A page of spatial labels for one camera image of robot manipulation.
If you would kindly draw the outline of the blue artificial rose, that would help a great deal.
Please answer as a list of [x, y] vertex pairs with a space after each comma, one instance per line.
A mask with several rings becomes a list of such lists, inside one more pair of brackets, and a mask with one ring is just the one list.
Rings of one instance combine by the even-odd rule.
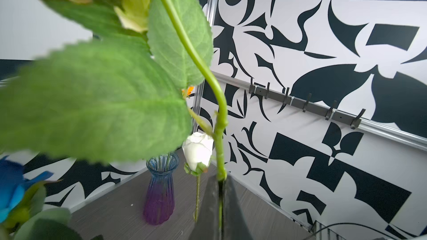
[[23, 170], [22, 164], [1, 159], [1, 239], [80, 240], [68, 226], [69, 209], [43, 210], [45, 185], [53, 173], [44, 171], [27, 179]]

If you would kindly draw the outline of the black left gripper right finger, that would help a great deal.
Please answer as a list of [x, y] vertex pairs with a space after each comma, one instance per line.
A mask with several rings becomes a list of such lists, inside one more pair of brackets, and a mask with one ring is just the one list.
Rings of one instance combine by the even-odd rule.
[[222, 186], [222, 239], [252, 240], [236, 194], [234, 179], [228, 176]]

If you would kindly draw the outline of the orange artificial rose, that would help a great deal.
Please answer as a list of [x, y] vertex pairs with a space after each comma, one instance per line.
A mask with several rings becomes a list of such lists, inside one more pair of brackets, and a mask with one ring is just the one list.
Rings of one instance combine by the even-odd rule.
[[182, 90], [182, 96], [184, 97], [184, 98], [189, 98], [189, 97], [191, 97], [191, 95], [193, 94], [193, 90], [194, 90], [194, 86], [191, 86], [191, 87], [188, 87], [187, 89], [185, 89], [185, 90]]

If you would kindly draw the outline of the blue purple glass vase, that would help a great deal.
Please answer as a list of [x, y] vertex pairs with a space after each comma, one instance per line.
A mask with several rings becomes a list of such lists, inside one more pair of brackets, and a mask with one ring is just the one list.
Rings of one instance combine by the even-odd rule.
[[175, 209], [173, 172], [179, 165], [179, 157], [171, 152], [153, 157], [146, 162], [151, 173], [147, 189], [143, 217], [148, 224], [160, 225], [166, 222]]

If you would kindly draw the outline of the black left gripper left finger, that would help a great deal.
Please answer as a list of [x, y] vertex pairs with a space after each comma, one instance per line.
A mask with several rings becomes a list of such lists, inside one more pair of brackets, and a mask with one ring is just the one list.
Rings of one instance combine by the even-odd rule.
[[215, 176], [208, 179], [199, 217], [189, 240], [219, 240], [219, 183]]

